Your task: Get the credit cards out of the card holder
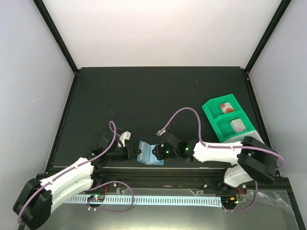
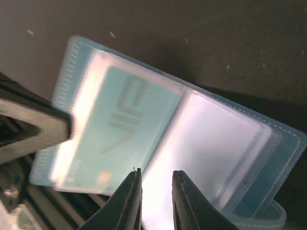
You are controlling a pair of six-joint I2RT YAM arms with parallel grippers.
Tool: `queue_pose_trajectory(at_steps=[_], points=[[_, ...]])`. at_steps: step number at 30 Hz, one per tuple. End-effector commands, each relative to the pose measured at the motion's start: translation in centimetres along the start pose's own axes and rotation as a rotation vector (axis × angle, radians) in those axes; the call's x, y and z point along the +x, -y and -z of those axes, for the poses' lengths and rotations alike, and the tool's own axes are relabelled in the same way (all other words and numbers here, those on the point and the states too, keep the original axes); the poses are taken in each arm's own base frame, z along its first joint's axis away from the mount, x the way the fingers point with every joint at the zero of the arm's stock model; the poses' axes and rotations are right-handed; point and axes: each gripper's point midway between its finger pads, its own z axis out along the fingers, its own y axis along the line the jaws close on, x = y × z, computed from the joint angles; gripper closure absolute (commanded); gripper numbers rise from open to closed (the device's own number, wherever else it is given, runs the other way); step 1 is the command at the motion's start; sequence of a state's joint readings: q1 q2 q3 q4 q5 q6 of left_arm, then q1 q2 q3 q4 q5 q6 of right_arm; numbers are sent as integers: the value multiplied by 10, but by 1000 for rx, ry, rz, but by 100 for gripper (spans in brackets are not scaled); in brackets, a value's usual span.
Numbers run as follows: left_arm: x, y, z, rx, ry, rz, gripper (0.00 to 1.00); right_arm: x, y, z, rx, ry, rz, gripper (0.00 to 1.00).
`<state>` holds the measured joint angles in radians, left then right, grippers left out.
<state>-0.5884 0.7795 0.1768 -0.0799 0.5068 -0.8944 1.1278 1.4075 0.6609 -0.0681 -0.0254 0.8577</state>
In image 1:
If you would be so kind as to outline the blue leather card holder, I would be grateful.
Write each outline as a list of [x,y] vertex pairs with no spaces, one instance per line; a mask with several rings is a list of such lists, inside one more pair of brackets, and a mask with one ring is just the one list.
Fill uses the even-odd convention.
[[139,142],[140,154],[137,156],[137,161],[146,165],[164,165],[164,160],[158,160],[153,154],[153,149],[156,145],[150,145],[147,142]]

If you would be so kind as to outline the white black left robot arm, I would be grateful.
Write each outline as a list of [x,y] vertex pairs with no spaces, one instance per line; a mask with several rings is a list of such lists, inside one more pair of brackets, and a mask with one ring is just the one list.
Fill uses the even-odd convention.
[[129,140],[129,132],[107,135],[89,153],[75,163],[45,179],[33,178],[23,187],[13,205],[19,225],[40,228],[63,203],[81,192],[108,189],[113,181],[103,183],[102,169],[109,162],[128,161],[140,154],[138,144]]

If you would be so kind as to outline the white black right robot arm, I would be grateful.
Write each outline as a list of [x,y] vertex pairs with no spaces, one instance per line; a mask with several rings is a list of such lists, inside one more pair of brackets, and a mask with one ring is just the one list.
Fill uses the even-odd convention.
[[278,154],[254,137],[245,137],[232,143],[210,143],[200,140],[183,141],[166,132],[160,136],[152,154],[158,160],[168,158],[200,163],[208,161],[230,164],[214,185],[213,190],[230,193],[234,188],[250,181],[273,184],[277,171]]

